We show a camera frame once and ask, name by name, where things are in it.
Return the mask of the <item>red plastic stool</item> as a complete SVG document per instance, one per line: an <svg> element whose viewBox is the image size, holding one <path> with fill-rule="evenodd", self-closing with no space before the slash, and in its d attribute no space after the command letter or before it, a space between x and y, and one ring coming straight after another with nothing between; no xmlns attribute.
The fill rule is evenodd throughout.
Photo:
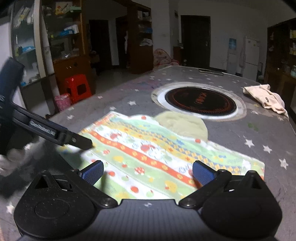
<svg viewBox="0 0 296 241"><path fill-rule="evenodd" d="M75 104L92 96L86 75L76 74L65 79L65 88L70 94L71 103Z"/></svg>

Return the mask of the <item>cream garment with number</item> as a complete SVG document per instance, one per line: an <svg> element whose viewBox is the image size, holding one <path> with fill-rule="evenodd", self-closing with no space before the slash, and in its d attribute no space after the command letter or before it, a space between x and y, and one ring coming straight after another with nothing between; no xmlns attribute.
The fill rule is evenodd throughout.
<svg viewBox="0 0 296 241"><path fill-rule="evenodd" d="M289 119L284 101L279 94L271 92L269 84L243 87L243 93L250 95L256 101L260 102L263 108L271 109L275 113L284 115Z"/></svg>

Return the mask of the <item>pale green towel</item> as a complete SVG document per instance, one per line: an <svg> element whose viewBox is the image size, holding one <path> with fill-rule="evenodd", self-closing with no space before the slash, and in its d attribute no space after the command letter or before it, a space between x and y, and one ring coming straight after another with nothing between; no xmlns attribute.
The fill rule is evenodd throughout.
<svg viewBox="0 0 296 241"><path fill-rule="evenodd" d="M182 136L203 141L208 140L208 130L201 118L196 116L164 111L154 117L163 127Z"/></svg>

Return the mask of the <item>pink patterned play tent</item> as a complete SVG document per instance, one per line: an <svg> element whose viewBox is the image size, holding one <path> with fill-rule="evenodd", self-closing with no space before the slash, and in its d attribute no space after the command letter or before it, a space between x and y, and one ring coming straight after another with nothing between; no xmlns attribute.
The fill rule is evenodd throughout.
<svg viewBox="0 0 296 241"><path fill-rule="evenodd" d="M170 55L163 49L156 49L154 51L154 68L153 71L162 69L168 66L179 66L179 62L170 57Z"/></svg>

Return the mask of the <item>round black induction cooker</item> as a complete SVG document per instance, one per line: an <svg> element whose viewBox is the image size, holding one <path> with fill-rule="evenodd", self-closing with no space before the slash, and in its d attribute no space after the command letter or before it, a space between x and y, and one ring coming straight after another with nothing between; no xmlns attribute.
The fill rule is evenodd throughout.
<svg viewBox="0 0 296 241"><path fill-rule="evenodd" d="M160 107L210 121L236 121L246 117L241 97L208 84L175 82L155 89L151 99Z"/></svg>

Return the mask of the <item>dark wooden door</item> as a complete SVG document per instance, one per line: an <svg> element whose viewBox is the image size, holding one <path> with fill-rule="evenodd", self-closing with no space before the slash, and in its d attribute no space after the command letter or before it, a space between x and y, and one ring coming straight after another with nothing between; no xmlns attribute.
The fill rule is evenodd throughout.
<svg viewBox="0 0 296 241"><path fill-rule="evenodd" d="M184 64L189 67L209 68L211 51L211 18L182 15L181 37Z"/></svg>

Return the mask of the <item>pink waste basket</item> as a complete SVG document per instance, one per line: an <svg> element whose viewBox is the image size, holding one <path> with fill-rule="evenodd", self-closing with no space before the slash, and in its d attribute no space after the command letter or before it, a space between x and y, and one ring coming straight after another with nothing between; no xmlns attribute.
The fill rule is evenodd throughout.
<svg viewBox="0 0 296 241"><path fill-rule="evenodd" d="M55 96L54 100L60 112L71 106L70 94L68 93Z"/></svg>

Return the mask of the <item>colourful patterned baby cloth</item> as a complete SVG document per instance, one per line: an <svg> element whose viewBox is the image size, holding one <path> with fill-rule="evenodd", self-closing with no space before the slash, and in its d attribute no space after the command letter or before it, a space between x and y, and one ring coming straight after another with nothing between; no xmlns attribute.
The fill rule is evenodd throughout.
<svg viewBox="0 0 296 241"><path fill-rule="evenodd" d="M95 187L116 201L181 200L201 186L192 172L197 160L233 175L254 170L264 176L263 162L211 141L178 135L148 115L111 111L81 135L92 140L92 149L65 145L58 148L59 154L76 169L102 161L104 174Z"/></svg>

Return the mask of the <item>water dispenser with bottle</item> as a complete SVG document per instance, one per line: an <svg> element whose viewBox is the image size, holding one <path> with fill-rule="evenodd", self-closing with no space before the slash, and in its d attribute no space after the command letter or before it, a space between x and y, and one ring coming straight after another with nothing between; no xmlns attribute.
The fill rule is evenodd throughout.
<svg viewBox="0 0 296 241"><path fill-rule="evenodd" d="M227 73L235 75L237 70L237 43L236 39L230 38L227 53Z"/></svg>

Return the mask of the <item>dark wall shelf right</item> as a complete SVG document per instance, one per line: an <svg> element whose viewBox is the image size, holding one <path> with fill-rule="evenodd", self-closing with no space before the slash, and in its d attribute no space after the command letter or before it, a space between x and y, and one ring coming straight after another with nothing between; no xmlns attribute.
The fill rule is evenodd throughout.
<svg viewBox="0 0 296 241"><path fill-rule="evenodd" d="M295 18L267 28L267 57L264 82L280 95L285 108L290 109L295 91Z"/></svg>

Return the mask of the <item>white refrigerator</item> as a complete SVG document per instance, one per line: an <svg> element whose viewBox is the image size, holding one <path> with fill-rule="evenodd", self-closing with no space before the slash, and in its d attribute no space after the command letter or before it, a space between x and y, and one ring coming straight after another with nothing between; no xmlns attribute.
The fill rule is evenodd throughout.
<svg viewBox="0 0 296 241"><path fill-rule="evenodd" d="M250 80L256 80L259 64L260 46L254 39L245 37L242 56L242 76Z"/></svg>

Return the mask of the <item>wooden shelf cabinet left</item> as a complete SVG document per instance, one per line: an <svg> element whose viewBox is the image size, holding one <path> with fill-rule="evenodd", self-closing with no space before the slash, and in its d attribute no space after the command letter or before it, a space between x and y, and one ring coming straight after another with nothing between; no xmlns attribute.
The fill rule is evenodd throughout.
<svg viewBox="0 0 296 241"><path fill-rule="evenodd" d="M25 66L21 89L54 76L59 94L65 79L86 75L90 62L82 1L14 1L11 10L13 56Z"/></svg>

